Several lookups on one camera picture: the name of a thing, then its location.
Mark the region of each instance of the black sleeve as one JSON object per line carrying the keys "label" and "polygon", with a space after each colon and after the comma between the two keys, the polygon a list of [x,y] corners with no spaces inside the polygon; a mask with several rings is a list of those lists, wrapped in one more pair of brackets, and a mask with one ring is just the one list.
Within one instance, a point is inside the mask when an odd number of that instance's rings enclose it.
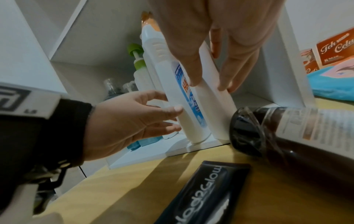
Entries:
{"label": "black sleeve", "polygon": [[49,120],[0,116],[0,214],[16,186],[37,165],[48,170],[83,163],[83,137],[91,104],[60,100]]}

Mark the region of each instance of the person's left hand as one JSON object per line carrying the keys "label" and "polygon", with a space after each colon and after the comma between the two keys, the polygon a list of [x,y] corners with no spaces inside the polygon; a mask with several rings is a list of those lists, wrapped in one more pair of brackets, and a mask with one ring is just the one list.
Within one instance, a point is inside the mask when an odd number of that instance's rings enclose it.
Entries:
{"label": "person's left hand", "polygon": [[131,92],[100,103],[88,118],[84,135],[84,160],[110,156],[131,143],[180,131],[178,124],[165,122],[181,115],[181,106],[148,106],[149,100],[167,101],[163,92]]}

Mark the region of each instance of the fingernail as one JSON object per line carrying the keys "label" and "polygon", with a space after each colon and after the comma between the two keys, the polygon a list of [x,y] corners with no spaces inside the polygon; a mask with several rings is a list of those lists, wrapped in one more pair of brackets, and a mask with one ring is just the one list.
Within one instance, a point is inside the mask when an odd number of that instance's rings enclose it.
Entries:
{"label": "fingernail", "polygon": [[175,110],[177,113],[180,113],[180,112],[183,111],[183,107],[181,107],[181,106],[175,106],[175,107],[174,107],[174,110]]}

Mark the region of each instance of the bottle label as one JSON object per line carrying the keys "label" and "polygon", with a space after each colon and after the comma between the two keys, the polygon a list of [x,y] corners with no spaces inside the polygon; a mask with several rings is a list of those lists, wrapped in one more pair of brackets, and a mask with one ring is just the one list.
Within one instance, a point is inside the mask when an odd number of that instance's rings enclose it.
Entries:
{"label": "bottle label", "polygon": [[189,106],[191,107],[195,117],[197,118],[200,126],[202,128],[205,128],[207,126],[207,123],[202,115],[202,112],[200,111],[198,104],[196,100],[194,99],[193,93],[191,91],[191,88],[189,87],[187,80],[185,78],[185,75],[183,73],[182,67],[180,64],[177,65],[177,68],[173,68],[174,74],[176,75],[176,80],[178,82],[179,87],[181,88],[181,91],[183,92],[183,95],[185,99],[187,100]]}
{"label": "bottle label", "polygon": [[288,108],[276,136],[354,159],[354,112]]}

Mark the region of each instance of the table surface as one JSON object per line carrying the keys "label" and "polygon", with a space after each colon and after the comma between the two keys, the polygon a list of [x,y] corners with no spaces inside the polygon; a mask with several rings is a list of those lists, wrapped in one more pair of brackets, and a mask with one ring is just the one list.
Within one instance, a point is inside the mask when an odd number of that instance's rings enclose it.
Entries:
{"label": "table surface", "polygon": [[[319,108],[354,105],[316,99]],[[65,224],[150,224],[204,160],[249,163],[232,223],[353,223],[354,202],[299,181],[229,145],[119,169],[103,168],[50,204]]]}

